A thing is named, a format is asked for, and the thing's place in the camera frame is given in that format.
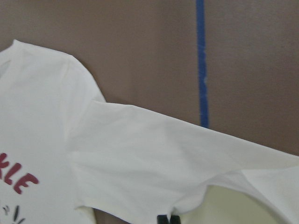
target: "white fabric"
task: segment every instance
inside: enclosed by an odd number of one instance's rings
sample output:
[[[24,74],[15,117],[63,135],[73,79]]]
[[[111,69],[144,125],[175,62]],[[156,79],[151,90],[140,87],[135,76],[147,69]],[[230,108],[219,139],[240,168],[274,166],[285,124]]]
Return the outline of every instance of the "white fabric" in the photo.
[[[23,224],[93,224],[86,207],[155,224],[159,214],[197,208],[208,185],[247,193],[299,223],[297,156],[106,103],[83,65],[59,51],[14,40],[0,53],[0,72],[0,167],[10,162],[0,169],[0,206],[10,208],[0,223],[19,205]],[[22,168],[10,177],[15,163]],[[18,194],[26,173],[38,183]]]

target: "red letter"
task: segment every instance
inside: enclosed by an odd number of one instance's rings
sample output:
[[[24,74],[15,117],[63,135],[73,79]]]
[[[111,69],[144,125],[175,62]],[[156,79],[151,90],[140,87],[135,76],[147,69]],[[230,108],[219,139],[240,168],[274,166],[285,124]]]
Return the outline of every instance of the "red letter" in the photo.
[[[32,182],[35,184],[38,184],[39,181],[38,179],[33,176],[32,174],[26,174],[25,176],[21,177],[18,182],[15,184],[14,186],[14,190],[18,193],[18,194],[22,194],[22,191],[20,189],[20,186],[23,187],[28,187],[28,184],[26,184],[26,182]]]
[[[3,162],[3,160],[7,157],[6,153],[1,153],[0,154],[0,179],[2,179],[2,168],[8,167],[9,162]]]
[[[10,177],[12,175],[14,175],[16,172],[18,172],[21,169],[21,167],[22,167],[22,165],[19,164],[19,163],[14,164],[14,166],[11,167],[10,170],[5,175],[4,182],[9,184],[9,185],[12,185],[13,181],[10,180]]]

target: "brown surface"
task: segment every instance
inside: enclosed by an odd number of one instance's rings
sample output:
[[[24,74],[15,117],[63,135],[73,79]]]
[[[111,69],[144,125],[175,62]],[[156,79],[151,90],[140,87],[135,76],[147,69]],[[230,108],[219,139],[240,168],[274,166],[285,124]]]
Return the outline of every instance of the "brown surface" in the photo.
[[[211,128],[299,155],[299,1],[205,3]],[[0,33],[74,55],[108,102],[199,123],[195,1],[3,0]]]

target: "blue line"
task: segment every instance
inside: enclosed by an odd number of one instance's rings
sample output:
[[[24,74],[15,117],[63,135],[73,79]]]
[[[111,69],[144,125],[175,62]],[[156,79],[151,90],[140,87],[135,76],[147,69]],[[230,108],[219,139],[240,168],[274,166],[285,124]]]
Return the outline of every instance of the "blue line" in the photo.
[[[199,105],[201,126],[209,128],[209,111],[206,89],[206,41],[205,41],[205,14],[204,0],[196,0],[197,14],[197,46],[199,70]]]

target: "white t-shirt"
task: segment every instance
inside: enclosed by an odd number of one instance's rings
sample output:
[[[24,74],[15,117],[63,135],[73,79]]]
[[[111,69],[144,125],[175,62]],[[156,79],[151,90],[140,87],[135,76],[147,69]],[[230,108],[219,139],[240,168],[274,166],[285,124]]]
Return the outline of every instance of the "white t-shirt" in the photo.
[[[133,224],[200,205],[208,185],[299,223],[299,158],[132,105],[106,103],[73,56],[0,52],[0,223]]]

